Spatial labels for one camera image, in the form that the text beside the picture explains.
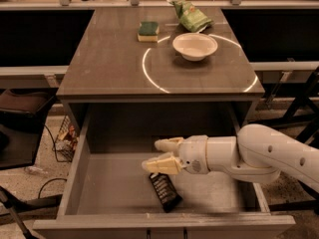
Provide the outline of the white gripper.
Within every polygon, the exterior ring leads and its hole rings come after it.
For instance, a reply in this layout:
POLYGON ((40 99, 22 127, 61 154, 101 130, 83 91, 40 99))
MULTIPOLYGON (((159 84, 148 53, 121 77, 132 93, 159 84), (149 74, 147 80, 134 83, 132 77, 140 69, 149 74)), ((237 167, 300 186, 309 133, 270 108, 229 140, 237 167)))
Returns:
POLYGON ((169 175, 179 174, 183 169, 190 174, 208 174, 207 141, 206 135, 193 135, 185 140, 182 137, 159 139, 155 148, 166 153, 143 161, 142 168, 150 173, 169 175), (173 155, 177 150, 179 157, 173 155))

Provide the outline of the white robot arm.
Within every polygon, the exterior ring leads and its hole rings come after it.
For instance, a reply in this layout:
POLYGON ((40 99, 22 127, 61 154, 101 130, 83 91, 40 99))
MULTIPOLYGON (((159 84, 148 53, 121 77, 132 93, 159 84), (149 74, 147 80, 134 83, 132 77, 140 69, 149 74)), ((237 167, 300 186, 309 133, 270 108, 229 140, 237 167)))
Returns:
POLYGON ((161 155, 142 163, 150 173, 220 171, 241 181, 269 183, 285 172, 319 191, 319 149, 262 124, 248 124, 236 136, 159 139, 155 147, 161 155))

